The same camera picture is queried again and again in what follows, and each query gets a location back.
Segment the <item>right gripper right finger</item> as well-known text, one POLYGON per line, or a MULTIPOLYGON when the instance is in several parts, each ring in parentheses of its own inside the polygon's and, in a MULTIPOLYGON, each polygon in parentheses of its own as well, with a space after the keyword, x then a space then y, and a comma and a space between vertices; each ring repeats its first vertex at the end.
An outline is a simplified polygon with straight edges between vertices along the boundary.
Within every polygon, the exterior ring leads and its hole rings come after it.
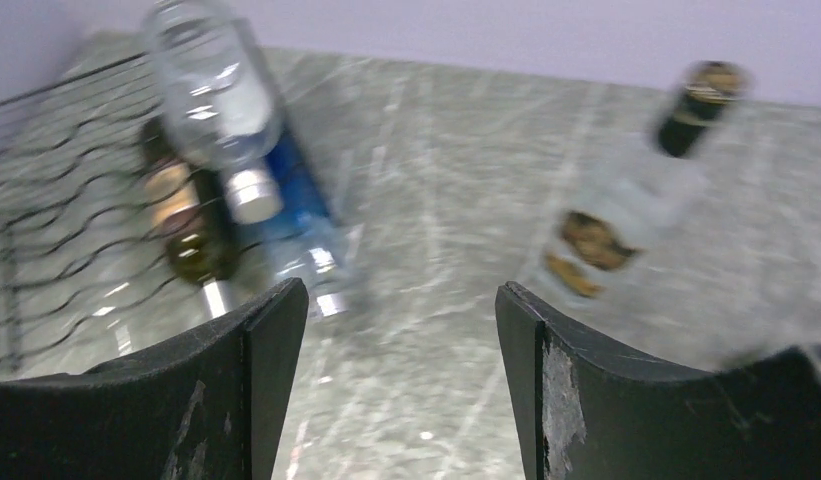
POLYGON ((515 282, 495 316, 526 478, 821 479, 821 345, 711 373, 515 282))

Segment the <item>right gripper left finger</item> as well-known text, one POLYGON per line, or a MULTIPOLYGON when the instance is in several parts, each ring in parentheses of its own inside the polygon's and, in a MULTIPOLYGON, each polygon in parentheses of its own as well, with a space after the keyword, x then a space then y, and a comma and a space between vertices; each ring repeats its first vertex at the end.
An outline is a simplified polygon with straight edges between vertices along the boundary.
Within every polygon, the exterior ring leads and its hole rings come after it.
POLYGON ((0 479, 268 479, 309 295, 297 278, 77 375, 0 382, 0 479))

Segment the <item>clear gold label bottle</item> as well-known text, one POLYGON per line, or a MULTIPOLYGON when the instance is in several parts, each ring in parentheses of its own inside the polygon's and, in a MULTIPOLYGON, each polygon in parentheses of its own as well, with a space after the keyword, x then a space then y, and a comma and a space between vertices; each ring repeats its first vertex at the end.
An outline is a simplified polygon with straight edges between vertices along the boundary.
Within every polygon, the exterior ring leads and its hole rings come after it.
POLYGON ((734 62, 698 61, 649 124, 610 142, 553 217, 538 276, 554 300, 598 301, 682 222, 708 184, 696 149, 749 84, 734 62))

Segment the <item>blue square bottle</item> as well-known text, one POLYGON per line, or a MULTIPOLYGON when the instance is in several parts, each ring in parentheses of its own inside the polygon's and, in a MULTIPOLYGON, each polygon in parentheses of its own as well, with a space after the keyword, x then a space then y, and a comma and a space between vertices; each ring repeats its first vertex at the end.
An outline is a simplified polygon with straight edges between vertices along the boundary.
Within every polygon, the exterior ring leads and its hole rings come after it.
POLYGON ((283 202, 280 213, 259 227, 272 280, 301 279, 322 317, 347 312, 353 273, 345 237, 290 129, 264 160, 283 202))

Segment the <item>black wire wine rack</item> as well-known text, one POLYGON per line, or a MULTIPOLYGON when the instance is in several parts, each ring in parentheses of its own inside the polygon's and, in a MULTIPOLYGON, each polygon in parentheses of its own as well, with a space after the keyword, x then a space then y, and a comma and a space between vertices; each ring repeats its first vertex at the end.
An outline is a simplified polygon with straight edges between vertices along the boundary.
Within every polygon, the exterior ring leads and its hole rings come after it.
POLYGON ((0 380, 78 373, 208 320, 168 266, 144 190, 159 110, 142 55, 85 60, 0 105, 0 380))

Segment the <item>brown label wine bottle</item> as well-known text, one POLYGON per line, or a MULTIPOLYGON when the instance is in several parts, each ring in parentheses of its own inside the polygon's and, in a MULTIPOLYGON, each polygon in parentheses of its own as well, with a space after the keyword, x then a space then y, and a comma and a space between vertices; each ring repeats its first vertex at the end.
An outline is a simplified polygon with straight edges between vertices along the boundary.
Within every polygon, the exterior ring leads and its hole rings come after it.
POLYGON ((230 281, 240 244, 218 175, 184 160, 168 140, 162 119, 143 123, 139 143, 146 164, 151 224, 177 277, 200 289, 211 318, 235 308, 230 281))

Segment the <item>round clear silver-cap bottle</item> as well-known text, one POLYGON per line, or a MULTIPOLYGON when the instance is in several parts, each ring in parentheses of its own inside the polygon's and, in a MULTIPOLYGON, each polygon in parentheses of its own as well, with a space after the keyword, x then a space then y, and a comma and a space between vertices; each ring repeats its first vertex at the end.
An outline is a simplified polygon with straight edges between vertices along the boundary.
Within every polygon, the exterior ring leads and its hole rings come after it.
POLYGON ((174 145, 219 174, 236 222, 277 215, 264 157, 280 139, 281 108, 246 22, 223 1, 157 1, 142 33, 174 145))

